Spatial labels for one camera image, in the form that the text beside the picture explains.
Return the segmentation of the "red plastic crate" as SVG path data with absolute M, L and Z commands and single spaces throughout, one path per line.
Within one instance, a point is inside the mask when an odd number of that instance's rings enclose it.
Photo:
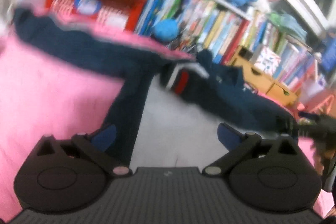
M 46 0 L 45 8 L 73 17 L 133 32 L 147 0 Z

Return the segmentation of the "row of upright books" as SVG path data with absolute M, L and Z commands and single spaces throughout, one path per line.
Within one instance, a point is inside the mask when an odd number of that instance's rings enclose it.
M 293 16 L 272 11 L 272 3 L 148 0 L 135 32 L 153 37 L 158 22 L 175 19 L 179 35 L 164 45 L 190 54 L 208 50 L 216 64 L 229 64 L 238 46 L 255 51 L 264 45 L 281 57 L 272 77 L 296 93 L 313 69 L 313 57 L 304 44 L 306 32 Z

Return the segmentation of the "blue plush ball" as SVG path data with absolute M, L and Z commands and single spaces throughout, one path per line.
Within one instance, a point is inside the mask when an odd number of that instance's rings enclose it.
M 152 36 L 162 44 L 172 42 L 179 35 L 179 26 L 175 19 L 164 19 L 152 30 Z

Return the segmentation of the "navy and white jacket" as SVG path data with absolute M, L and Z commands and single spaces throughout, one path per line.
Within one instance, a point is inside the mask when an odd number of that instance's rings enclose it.
M 124 81 L 104 119 L 105 124 L 113 124 L 117 129 L 116 140 L 107 153 L 124 164 L 131 162 L 155 77 L 162 88 L 238 128 L 282 132 L 280 120 L 292 119 L 278 104 L 245 90 L 241 68 L 214 64 L 208 51 L 202 51 L 191 61 L 125 46 L 62 25 L 53 16 L 37 16 L 25 7 L 15 9 L 13 23 L 24 43 L 78 68 Z

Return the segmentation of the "wooden drawer organizer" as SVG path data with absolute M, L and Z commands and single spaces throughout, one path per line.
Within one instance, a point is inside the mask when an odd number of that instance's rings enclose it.
M 243 77 L 251 87 L 259 93 L 266 95 L 282 106 L 293 105 L 298 96 L 287 86 L 275 80 L 272 76 L 262 72 L 248 61 L 247 57 L 252 53 L 242 46 L 238 46 L 229 65 L 242 67 Z

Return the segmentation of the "pink floor mat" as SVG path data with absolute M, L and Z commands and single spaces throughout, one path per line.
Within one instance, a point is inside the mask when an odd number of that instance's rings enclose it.
M 32 10 L 35 15 L 47 15 Z M 154 40 L 100 27 L 76 26 L 74 18 L 62 25 L 103 39 L 118 41 L 195 61 Z M 14 24 L 1 36 L 1 219 L 10 221 L 21 211 L 14 178 L 33 147 L 44 135 L 69 139 L 105 124 L 124 81 L 78 68 L 24 43 Z M 217 127 L 224 119 L 162 88 L 158 77 L 150 86 L 135 140 L 132 169 L 141 166 L 203 168 L 224 154 Z

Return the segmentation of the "white patterned box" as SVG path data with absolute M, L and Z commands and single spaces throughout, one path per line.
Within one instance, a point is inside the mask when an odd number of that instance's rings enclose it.
M 258 46 L 252 56 L 252 64 L 270 76 L 273 76 L 280 62 L 281 57 L 264 45 Z

